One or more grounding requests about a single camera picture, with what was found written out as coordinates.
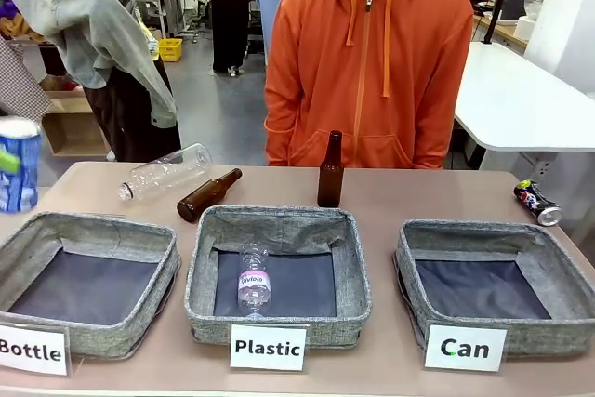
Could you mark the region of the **blue white drink can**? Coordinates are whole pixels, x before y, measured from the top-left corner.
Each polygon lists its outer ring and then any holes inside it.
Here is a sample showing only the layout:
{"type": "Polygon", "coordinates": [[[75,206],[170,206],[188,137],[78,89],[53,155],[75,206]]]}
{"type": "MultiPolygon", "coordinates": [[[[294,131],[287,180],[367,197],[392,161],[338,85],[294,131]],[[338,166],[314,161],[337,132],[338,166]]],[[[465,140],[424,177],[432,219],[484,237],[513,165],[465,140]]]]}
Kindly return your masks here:
{"type": "Polygon", "coordinates": [[[18,116],[0,117],[0,148],[17,155],[21,169],[17,175],[0,172],[0,212],[32,210],[38,202],[38,160],[41,150],[39,125],[18,116]]]}

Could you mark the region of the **grey fabric basket bottle label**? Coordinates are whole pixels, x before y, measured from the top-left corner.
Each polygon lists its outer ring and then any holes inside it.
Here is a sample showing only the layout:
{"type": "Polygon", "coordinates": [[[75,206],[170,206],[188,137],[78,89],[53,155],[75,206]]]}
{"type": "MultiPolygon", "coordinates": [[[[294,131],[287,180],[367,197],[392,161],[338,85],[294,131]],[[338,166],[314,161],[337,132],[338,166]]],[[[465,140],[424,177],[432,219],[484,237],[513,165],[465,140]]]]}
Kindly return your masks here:
{"type": "Polygon", "coordinates": [[[65,329],[73,354],[125,359],[164,307],[180,264],[166,227],[40,213],[0,244],[0,324],[65,329]]]}

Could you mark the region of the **grey fabric basket plastic label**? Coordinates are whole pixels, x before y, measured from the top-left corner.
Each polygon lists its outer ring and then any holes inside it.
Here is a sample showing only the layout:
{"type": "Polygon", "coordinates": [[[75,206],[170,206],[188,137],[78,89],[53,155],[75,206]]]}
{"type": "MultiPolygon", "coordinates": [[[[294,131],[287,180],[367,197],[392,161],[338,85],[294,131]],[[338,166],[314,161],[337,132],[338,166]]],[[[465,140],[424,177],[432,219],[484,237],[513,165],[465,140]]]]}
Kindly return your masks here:
{"type": "Polygon", "coordinates": [[[199,220],[184,307],[193,338],[227,345],[235,324],[306,330],[313,349],[356,346],[372,309],[362,241],[336,208],[216,205],[199,220]],[[243,257],[256,254],[271,279],[258,316],[241,306],[243,257]]]}

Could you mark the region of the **white sign reading Can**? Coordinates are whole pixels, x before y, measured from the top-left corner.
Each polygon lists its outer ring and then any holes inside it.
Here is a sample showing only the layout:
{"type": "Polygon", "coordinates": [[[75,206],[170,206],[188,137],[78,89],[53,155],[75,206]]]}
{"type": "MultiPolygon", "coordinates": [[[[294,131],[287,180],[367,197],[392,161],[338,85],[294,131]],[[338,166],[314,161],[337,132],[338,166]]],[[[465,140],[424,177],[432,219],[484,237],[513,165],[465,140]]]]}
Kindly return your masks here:
{"type": "Polygon", "coordinates": [[[455,371],[497,373],[508,331],[433,324],[426,345],[424,367],[455,371]]]}

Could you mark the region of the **crushed dark blue soda can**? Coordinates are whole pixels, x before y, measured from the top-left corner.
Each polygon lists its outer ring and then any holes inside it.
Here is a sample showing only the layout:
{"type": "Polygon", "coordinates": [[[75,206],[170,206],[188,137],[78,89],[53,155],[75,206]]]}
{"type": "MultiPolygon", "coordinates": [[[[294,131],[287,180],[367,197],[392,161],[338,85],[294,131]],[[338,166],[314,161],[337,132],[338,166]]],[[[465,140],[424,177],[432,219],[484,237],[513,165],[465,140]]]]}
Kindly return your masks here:
{"type": "Polygon", "coordinates": [[[540,191],[536,181],[531,179],[520,181],[514,187],[513,193],[539,225],[552,227],[562,220],[562,209],[540,191]]]}

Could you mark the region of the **grey fabric basket can label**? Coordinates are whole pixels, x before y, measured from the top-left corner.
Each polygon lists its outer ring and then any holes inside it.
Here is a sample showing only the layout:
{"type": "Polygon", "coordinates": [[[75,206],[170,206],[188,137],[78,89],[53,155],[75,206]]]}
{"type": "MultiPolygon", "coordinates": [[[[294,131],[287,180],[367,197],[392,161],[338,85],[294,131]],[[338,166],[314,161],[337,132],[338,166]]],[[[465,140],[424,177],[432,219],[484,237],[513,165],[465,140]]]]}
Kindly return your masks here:
{"type": "Polygon", "coordinates": [[[393,261],[416,342],[432,325],[504,329],[511,357],[572,357],[595,337],[595,283],[526,223],[407,220],[393,261]]]}

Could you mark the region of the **light wooden open box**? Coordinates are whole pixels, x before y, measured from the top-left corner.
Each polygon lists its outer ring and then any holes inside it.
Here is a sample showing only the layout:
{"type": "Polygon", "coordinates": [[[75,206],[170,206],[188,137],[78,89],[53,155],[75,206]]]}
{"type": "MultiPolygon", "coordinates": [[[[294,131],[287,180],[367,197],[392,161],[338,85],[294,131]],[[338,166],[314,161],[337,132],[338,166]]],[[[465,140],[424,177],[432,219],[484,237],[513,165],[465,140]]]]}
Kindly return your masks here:
{"type": "Polygon", "coordinates": [[[110,145],[82,90],[49,91],[51,104],[42,117],[52,153],[58,157],[105,157],[110,145]]]}

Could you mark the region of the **checkered grey cloth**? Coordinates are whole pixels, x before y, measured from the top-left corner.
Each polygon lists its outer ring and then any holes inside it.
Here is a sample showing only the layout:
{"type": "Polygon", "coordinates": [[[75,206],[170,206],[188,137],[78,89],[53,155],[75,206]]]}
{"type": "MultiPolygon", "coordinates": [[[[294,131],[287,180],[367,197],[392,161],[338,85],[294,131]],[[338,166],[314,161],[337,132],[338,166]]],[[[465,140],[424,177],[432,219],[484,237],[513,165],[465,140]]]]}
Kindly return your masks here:
{"type": "Polygon", "coordinates": [[[0,36],[0,117],[18,116],[40,124],[52,105],[22,55],[0,36]]]}

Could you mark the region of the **large clear plastic bottle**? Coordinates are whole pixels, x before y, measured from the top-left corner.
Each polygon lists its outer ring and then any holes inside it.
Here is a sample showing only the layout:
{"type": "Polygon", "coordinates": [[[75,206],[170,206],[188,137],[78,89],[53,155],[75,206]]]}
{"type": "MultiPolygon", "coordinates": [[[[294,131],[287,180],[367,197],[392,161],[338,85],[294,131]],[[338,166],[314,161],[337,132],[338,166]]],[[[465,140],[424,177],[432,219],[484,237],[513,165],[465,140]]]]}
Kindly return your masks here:
{"type": "Polygon", "coordinates": [[[119,198],[125,202],[148,199],[182,185],[209,179],[212,165],[210,151],[201,143],[193,143],[131,169],[119,186],[119,198]]]}

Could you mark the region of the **person in grey hoodie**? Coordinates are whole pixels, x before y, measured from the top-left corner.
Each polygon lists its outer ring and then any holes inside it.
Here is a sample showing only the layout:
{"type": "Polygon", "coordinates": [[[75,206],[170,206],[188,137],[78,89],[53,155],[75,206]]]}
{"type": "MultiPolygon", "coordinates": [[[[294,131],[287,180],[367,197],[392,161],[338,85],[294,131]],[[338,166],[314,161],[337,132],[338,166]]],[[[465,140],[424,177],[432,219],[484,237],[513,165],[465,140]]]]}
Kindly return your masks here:
{"type": "Polygon", "coordinates": [[[180,149],[171,85],[135,15],[136,0],[12,1],[57,48],[117,161],[150,162],[180,149]]]}

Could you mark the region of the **white sign reading Bottle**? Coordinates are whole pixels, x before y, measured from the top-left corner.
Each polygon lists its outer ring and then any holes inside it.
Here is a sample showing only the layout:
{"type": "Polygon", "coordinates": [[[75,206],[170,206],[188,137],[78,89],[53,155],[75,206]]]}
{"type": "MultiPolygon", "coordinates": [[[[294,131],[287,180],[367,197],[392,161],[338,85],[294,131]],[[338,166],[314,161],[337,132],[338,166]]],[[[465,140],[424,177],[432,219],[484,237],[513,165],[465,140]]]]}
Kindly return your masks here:
{"type": "Polygon", "coordinates": [[[0,323],[0,367],[68,377],[72,369],[69,329],[0,323]]]}

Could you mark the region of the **yellow plastic crate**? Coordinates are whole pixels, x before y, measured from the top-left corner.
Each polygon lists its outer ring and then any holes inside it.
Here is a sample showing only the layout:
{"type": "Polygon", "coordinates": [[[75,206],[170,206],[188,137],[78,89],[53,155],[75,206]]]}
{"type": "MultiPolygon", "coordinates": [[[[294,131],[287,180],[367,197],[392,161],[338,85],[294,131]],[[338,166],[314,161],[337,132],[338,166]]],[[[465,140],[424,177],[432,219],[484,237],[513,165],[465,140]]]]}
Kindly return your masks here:
{"type": "Polygon", "coordinates": [[[164,62],[178,62],[182,57],[180,38],[164,38],[159,41],[159,55],[164,62]]]}

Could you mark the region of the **brown glass beer bottle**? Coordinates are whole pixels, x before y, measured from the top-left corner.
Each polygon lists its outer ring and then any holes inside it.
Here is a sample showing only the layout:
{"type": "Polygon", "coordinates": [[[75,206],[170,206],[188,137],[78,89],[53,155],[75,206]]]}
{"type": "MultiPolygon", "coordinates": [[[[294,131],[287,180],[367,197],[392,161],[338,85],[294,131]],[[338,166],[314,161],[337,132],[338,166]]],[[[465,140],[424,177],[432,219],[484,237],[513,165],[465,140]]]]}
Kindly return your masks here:
{"type": "Polygon", "coordinates": [[[208,180],[178,202],[179,216],[189,223],[198,221],[208,207],[222,201],[229,188],[242,175],[243,172],[240,168],[234,168],[217,179],[208,180]]]}
{"type": "Polygon", "coordinates": [[[342,182],[342,133],[331,131],[325,158],[320,165],[317,204],[320,207],[339,207],[342,182]]]}

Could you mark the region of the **person in black trousers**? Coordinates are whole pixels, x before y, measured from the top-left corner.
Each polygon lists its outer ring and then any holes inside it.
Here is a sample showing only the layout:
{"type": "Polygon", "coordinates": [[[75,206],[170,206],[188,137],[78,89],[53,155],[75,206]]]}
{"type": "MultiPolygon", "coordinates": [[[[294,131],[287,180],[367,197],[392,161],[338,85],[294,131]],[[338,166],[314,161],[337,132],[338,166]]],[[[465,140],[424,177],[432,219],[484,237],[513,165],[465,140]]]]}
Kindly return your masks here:
{"type": "Polygon", "coordinates": [[[242,74],[251,1],[210,0],[215,73],[230,77],[242,74]]]}

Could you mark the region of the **small water bottle pink label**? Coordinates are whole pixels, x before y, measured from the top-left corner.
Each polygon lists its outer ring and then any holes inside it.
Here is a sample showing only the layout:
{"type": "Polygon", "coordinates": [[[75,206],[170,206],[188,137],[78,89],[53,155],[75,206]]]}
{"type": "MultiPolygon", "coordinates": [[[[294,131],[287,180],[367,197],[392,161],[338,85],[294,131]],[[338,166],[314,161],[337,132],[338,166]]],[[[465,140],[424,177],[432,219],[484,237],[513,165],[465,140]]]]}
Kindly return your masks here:
{"type": "Polygon", "coordinates": [[[241,253],[238,276],[238,306],[246,317],[261,318],[271,301],[271,278],[267,269],[268,251],[263,245],[246,245],[241,253]]]}

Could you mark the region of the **white sign reading Plastic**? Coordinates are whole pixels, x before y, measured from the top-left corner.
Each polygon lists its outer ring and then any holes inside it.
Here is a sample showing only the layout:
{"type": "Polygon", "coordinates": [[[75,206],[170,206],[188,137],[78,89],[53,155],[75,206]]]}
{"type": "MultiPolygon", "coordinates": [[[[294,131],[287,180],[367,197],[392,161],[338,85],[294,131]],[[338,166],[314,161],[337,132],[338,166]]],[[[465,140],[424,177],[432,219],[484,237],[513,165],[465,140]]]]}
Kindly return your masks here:
{"type": "Polygon", "coordinates": [[[306,336],[306,326],[233,324],[230,368],[302,371],[306,336]]]}

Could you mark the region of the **person in orange hoodie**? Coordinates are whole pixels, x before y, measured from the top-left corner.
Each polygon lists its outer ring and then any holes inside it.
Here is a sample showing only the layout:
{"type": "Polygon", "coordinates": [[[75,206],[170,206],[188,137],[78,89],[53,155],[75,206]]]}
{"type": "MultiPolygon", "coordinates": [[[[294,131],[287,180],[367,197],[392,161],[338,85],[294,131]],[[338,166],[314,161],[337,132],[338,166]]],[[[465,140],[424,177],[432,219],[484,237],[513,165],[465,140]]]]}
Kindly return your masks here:
{"type": "Polygon", "coordinates": [[[265,85],[274,166],[439,169],[469,53],[469,0],[281,0],[265,85]]]}

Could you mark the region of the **white side table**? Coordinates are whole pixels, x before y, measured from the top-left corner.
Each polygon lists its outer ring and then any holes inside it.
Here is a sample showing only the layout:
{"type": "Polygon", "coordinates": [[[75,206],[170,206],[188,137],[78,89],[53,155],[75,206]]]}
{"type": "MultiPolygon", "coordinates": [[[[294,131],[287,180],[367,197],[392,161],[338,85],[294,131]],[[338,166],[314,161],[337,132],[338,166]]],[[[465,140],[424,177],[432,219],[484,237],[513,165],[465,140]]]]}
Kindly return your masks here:
{"type": "Polygon", "coordinates": [[[456,119],[485,149],[481,170],[524,152],[541,176],[561,152],[595,152],[595,100],[499,44],[470,44],[456,119]]]}

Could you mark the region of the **white paper roll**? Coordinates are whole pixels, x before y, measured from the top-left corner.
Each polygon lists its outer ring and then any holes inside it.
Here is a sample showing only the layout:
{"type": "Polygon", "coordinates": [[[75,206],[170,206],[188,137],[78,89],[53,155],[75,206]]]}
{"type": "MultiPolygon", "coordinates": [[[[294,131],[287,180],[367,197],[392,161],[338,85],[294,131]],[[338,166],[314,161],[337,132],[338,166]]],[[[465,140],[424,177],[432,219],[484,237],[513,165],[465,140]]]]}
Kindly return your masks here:
{"type": "Polygon", "coordinates": [[[536,26],[536,20],[529,16],[521,16],[517,20],[517,24],[513,33],[516,39],[529,41],[536,26]]]}

